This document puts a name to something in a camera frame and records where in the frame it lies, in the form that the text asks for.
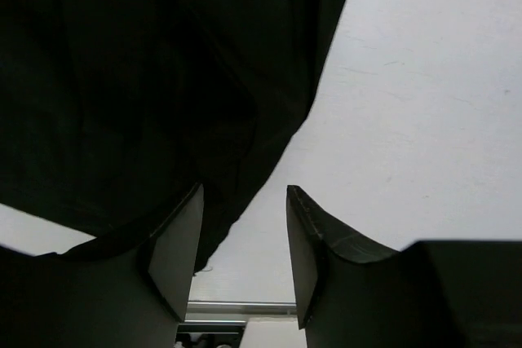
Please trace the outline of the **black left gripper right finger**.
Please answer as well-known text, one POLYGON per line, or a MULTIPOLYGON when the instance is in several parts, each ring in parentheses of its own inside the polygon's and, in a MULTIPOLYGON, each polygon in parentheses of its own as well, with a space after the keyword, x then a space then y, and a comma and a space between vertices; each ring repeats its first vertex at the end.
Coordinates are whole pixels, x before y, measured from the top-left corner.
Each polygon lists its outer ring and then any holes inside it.
POLYGON ((329 277, 328 253, 356 265, 397 254, 325 211, 297 185, 286 188, 286 225, 301 329, 306 328, 323 295, 329 277))

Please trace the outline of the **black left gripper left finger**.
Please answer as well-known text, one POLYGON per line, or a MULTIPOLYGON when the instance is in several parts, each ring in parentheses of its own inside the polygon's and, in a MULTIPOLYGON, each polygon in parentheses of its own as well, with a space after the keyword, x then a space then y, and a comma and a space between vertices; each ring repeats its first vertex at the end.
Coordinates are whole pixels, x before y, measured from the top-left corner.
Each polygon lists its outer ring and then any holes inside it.
POLYGON ((204 209, 203 186, 197 184, 172 211, 154 237, 147 274, 161 304, 184 321, 197 257, 204 209))

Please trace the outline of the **black pleated skirt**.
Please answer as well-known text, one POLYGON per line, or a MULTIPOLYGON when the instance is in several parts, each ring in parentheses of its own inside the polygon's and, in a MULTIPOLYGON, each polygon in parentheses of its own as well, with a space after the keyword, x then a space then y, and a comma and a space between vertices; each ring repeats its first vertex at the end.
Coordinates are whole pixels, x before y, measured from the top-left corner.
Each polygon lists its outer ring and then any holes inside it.
POLYGON ((103 236, 205 191, 202 270, 307 119, 346 0, 1 0, 1 202, 103 236))

